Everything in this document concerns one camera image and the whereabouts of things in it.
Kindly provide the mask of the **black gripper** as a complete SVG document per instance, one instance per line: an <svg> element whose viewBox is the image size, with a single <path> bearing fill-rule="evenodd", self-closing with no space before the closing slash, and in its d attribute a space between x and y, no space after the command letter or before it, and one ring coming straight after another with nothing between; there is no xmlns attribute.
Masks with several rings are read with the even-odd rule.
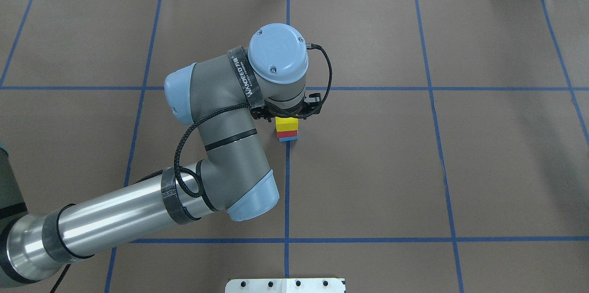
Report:
<svg viewBox="0 0 589 293"><path fill-rule="evenodd" d="M278 105L266 102L262 107L251 109L251 115L254 120L264 119L271 122L274 118L294 118L307 119L311 115L318 115L323 105L322 94L315 92L304 95L299 104L288 109L282 109Z"/></svg>

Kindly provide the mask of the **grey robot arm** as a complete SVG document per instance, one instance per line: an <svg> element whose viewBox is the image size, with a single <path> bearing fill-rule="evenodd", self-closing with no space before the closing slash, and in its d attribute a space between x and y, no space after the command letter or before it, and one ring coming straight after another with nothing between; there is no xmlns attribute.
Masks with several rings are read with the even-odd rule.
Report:
<svg viewBox="0 0 589 293"><path fill-rule="evenodd" d="M273 169L255 125L320 113L329 92L306 93L309 52L326 49L291 25L263 25L247 46L170 73L164 94L187 129L169 165L135 183L44 215L28 210L1 147L1 287L36 284L65 268L215 212L236 222L278 202Z"/></svg>

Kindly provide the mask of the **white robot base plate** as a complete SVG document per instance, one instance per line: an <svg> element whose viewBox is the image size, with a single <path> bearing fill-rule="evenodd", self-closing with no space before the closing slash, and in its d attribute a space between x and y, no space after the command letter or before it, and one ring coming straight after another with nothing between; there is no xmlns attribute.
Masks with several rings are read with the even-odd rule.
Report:
<svg viewBox="0 0 589 293"><path fill-rule="evenodd" d="M225 293L345 293L341 278L262 278L234 279L225 285Z"/></svg>

